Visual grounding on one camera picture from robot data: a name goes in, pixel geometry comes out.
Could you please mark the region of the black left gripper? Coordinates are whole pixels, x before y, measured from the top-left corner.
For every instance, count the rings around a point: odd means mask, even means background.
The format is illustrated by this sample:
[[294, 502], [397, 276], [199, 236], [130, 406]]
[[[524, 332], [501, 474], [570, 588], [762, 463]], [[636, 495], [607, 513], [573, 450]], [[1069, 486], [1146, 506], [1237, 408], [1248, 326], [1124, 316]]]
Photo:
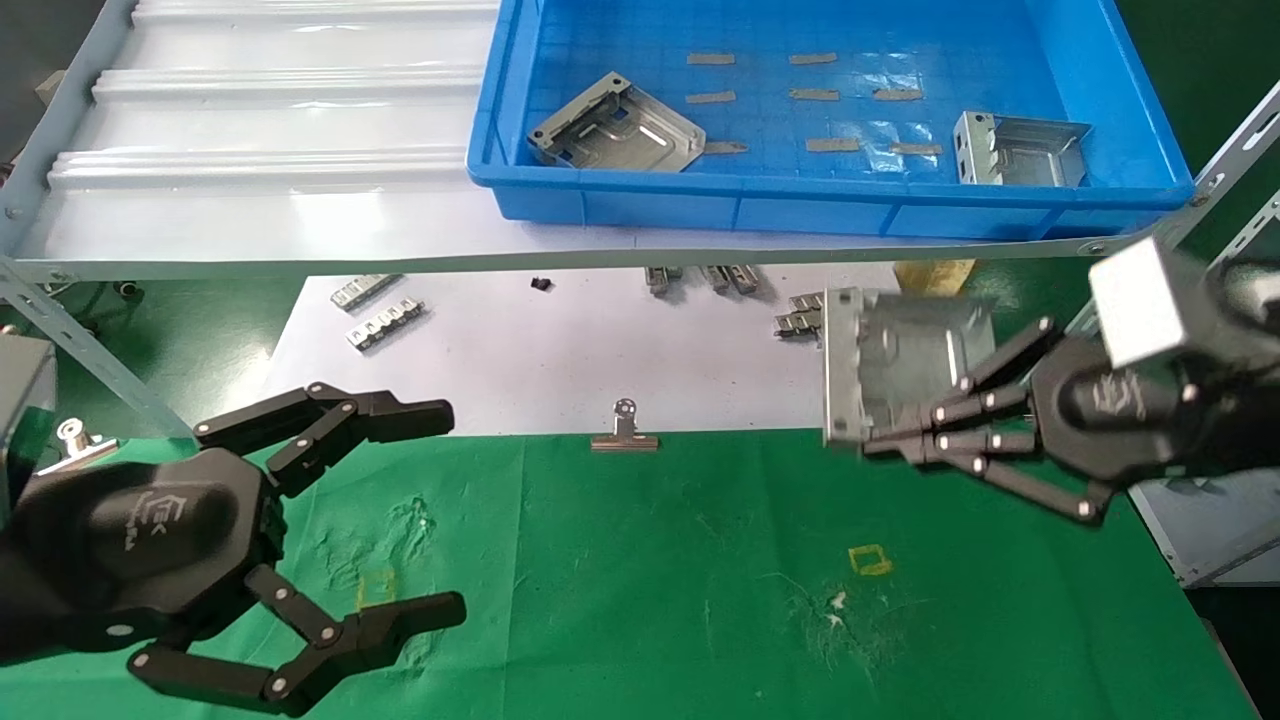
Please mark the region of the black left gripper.
[[[413, 637], [463, 624], [467, 609], [449, 591], [335, 620], [270, 568], [287, 530], [278, 496], [303, 493], [366, 441], [453, 429], [443, 398], [406, 404], [317, 382], [197, 423], [211, 450], [192, 457], [33, 480], [18, 502], [19, 650], [115, 651], [163, 637], [129, 661], [151, 691], [302, 717], [346, 678], [393, 665]], [[275, 445], [266, 477], [243, 459]], [[294, 659], [270, 669], [189, 653], [255, 601], [303, 639]]]

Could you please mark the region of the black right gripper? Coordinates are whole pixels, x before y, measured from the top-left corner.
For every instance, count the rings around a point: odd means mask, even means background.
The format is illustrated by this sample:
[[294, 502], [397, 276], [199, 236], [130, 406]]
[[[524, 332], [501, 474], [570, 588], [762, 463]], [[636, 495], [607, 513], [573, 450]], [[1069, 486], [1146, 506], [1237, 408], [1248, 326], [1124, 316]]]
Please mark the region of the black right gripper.
[[[1085, 527], [1105, 521], [1114, 497], [1106, 486], [1215, 469], [1208, 455], [1215, 411], [1206, 379], [1180, 363], [1115, 368], [1098, 341], [1059, 341], [1056, 320], [1041, 316], [942, 395], [872, 430], [864, 455], [892, 455], [915, 468], [947, 466]], [[1037, 455], [1032, 433], [931, 433], [1023, 405], [1028, 392], [1020, 379], [1034, 365], [1029, 389], [1039, 445], [1047, 459], [1088, 480], [1080, 493], [1004, 461]]]

